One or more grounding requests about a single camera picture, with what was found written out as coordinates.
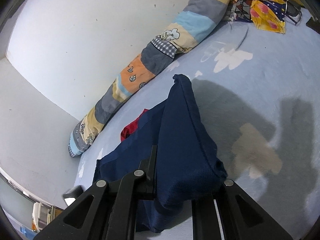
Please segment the navy blue work jacket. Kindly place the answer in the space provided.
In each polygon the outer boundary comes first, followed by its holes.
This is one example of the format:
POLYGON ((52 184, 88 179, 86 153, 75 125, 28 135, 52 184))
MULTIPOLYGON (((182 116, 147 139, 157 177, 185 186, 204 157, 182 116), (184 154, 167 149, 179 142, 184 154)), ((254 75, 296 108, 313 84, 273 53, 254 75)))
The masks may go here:
POLYGON ((217 146, 201 122, 191 81, 173 77, 168 98, 146 111, 137 129, 114 151, 99 159, 94 180, 123 178, 157 146, 156 196, 138 204, 137 230, 160 233, 181 212, 185 201, 201 198, 227 178, 217 146))

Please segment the light blue cloud bedsheet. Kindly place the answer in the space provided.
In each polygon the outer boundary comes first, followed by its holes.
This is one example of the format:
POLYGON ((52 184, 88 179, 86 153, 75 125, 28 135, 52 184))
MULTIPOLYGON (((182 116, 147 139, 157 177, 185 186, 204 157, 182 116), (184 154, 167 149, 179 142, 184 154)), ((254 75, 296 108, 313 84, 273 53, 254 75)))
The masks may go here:
POLYGON ((121 130, 184 74, 229 177, 292 238, 303 238, 319 217, 319 35, 306 25, 310 17, 302 9, 284 34, 220 24, 121 107, 81 156, 75 183, 89 187, 121 130))

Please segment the black smartphone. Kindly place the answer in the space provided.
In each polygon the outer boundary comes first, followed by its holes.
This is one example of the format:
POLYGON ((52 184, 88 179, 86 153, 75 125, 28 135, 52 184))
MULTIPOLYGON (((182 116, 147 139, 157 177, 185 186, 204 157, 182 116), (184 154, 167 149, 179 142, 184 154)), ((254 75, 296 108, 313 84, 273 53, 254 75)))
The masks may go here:
POLYGON ((306 26, 320 34, 320 22, 314 20, 312 17, 306 22, 306 26))

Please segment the striped patchwork rolled quilt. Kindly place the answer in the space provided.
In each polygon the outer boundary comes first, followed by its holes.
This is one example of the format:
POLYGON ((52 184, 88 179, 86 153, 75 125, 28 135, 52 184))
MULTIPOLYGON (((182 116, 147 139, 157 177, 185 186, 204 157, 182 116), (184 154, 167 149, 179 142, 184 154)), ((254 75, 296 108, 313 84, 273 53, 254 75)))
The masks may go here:
POLYGON ((200 44, 220 23, 230 0, 189 0, 163 33, 154 37, 115 78, 107 92, 71 132, 68 151, 82 155, 118 109, 179 54, 200 44))

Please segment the colourful patterned crumpled cloth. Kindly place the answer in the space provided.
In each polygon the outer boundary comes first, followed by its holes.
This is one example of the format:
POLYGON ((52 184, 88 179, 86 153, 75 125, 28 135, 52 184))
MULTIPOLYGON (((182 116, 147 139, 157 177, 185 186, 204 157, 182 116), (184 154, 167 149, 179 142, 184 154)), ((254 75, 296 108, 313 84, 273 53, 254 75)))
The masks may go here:
POLYGON ((257 29, 285 33, 286 19, 297 25, 302 19, 299 0, 230 0, 225 21, 253 23, 257 29))

